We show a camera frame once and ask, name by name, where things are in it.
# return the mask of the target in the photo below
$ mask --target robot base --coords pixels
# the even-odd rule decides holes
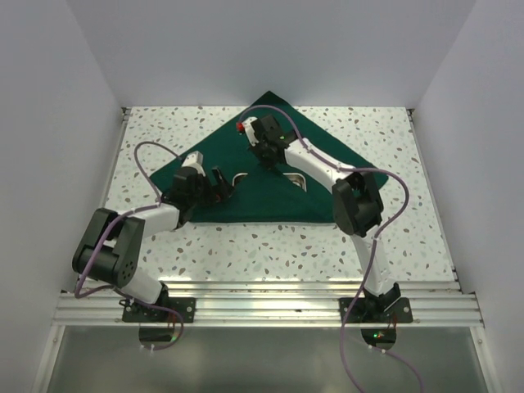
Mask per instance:
[[[338,300],[341,319],[344,319],[347,308],[353,297],[342,297]],[[380,312],[370,307],[369,300],[365,297],[357,299],[353,309],[350,311],[347,323],[411,323],[413,314],[407,297],[400,297],[391,307]]]

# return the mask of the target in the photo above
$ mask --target glass panel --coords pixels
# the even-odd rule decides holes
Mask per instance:
[[[50,392],[357,391],[335,328],[189,328],[174,347],[140,351],[136,327],[68,327]],[[427,392],[487,392],[468,328],[407,328],[393,351],[422,374]],[[371,351],[348,329],[351,371],[367,392],[419,392],[412,372]]]

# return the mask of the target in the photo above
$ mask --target metal frame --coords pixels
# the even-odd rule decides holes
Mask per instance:
[[[471,327],[473,345],[477,351],[477,358],[481,365],[482,375],[490,393],[504,393],[504,386],[499,379],[495,362],[491,356],[486,341],[486,332],[483,327]]]
[[[124,118],[117,151],[124,138],[130,113],[130,108],[123,108],[123,110]],[[413,122],[410,121],[410,123],[415,136]],[[118,154],[115,155],[102,193],[102,206],[106,201],[117,158]],[[422,167],[427,173],[423,161]],[[442,229],[431,185],[430,193],[440,229]],[[455,282],[400,282],[403,296],[410,299],[414,322],[399,326],[400,328],[470,328],[489,392],[500,393],[503,389],[490,352],[486,347],[484,325],[477,297],[463,294],[456,275],[455,279]],[[167,282],[166,284],[170,296],[196,298],[195,320],[192,324],[195,327],[337,328],[341,325],[338,299],[354,296],[360,283],[290,281]],[[89,287],[90,284],[97,285],[95,282],[86,282],[86,287]],[[110,291],[98,292],[82,300],[76,300],[68,293],[60,295],[49,338],[35,378],[33,393],[47,391],[66,326],[127,327],[137,325],[122,322],[123,309],[118,305],[118,299],[119,297]],[[382,325],[349,324],[346,326],[348,328],[361,328],[362,326],[371,328]]]
[[[66,327],[63,325],[51,326],[31,393],[45,393],[47,391],[65,329]]]

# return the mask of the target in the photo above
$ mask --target gray surface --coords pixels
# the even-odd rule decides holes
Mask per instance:
[[[474,0],[68,0],[122,106],[414,107]]]
[[[191,329],[152,357],[138,349],[135,327],[68,327],[50,393],[356,391],[341,366],[338,329]],[[359,338],[356,330],[348,336]],[[399,362],[348,337],[354,375],[368,393],[419,392]],[[482,393],[469,329],[404,329],[395,352],[415,364],[426,393]]]
[[[415,114],[460,282],[508,392],[522,373],[524,2],[478,0]]]
[[[119,107],[62,0],[0,3],[0,386],[33,383]]]

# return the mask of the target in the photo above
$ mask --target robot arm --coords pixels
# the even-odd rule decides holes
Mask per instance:
[[[188,155],[157,208],[137,209],[137,213],[123,218],[113,228],[88,277],[106,282],[143,303],[169,305],[165,284],[138,267],[140,246],[144,237],[183,226],[196,206],[210,206],[231,196],[233,187],[224,180],[220,169],[213,168],[216,181],[213,185],[202,168],[202,161],[198,151]],[[84,271],[108,225],[123,213],[103,208],[94,212],[73,258],[76,273]]]
[[[294,132],[284,132],[271,115],[247,119],[238,124],[237,129],[247,136],[250,150],[263,166],[270,168],[276,164],[286,164],[300,169],[333,195],[335,222],[344,233],[350,235],[361,269],[366,271],[370,263],[373,237],[382,221],[381,212],[384,209],[373,174],[351,172],[353,166],[335,160],[313,146],[308,139],[300,141]],[[335,164],[337,169],[313,156],[309,152],[310,148]],[[399,286],[391,277],[380,240],[377,240],[377,251],[364,285],[364,294],[377,312],[386,311],[400,298]]]

